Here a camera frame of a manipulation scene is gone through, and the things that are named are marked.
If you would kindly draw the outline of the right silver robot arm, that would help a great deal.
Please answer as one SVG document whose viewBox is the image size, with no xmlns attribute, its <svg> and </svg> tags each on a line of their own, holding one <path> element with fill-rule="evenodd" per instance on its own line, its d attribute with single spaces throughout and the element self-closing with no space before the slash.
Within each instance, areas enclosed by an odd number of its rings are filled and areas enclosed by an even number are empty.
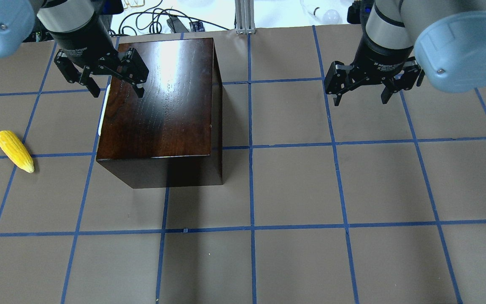
<svg viewBox="0 0 486 304">
<path fill-rule="evenodd" d="M 424 79 L 449 93 L 486 86 L 486 0 L 355 0 L 347 17 L 362 37 L 325 76 L 335 106 L 364 85 L 383 84 L 383 104 Z"/>
</svg>

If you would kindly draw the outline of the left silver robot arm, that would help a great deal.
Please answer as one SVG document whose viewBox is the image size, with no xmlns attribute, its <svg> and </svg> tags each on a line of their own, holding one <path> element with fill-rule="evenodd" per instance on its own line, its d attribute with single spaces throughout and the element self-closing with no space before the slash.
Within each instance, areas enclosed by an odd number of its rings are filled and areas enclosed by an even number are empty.
<svg viewBox="0 0 486 304">
<path fill-rule="evenodd" d="M 96 98 L 94 75 L 129 83 L 142 98 L 149 69 L 135 48 L 117 51 L 102 16 L 121 14 L 119 0 L 0 0 L 0 58 L 12 55 L 40 23 L 60 46 L 54 62 L 65 80 Z"/>
</svg>

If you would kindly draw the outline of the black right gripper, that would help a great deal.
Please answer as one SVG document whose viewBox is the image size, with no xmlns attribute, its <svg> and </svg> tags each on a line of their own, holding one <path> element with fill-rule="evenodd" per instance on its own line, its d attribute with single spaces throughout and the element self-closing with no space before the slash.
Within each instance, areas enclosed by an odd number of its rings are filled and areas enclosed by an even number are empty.
<svg viewBox="0 0 486 304">
<path fill-rule="evenodd" d="M 370 85 L 370 77 L 386 77 L 382 83 L 382 104 L 387 104 L 397 92 L 420 87 L 425 71 L 415 57 L 409 57 L 413 46 L 403 49 L 389 49 L 380 46 L 367 35 L 362 34 L 353 65 L 334 61 L 330 64 L 325 77 L 326 94 L 332 95 L 334 106 L 339 106 L 344 94 L 363 85 Z"/>
</svg>

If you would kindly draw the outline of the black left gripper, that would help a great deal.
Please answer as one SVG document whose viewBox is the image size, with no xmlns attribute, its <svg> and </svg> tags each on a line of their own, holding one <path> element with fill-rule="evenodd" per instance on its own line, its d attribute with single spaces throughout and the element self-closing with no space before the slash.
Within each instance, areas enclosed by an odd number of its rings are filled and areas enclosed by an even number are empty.
<svg viewBox="0 0 486 304">
<path fill-rule="evenodd" d="M 100 87 L 91 77 L 91 69 L 98 66 L 102 75 L 129 83 L 136 95 L 142 98 L 145 94 L 143 85 L 150 73 L 148 67 L 133 47 L 118 53 L 102 19 L 102 16 L 92 16 L 87 23 L 72 31 L 50 30 L 60 46 L 54 63 L 67 82 L 79 83 L 95 98 L 100 95 Z"/>
</svg>

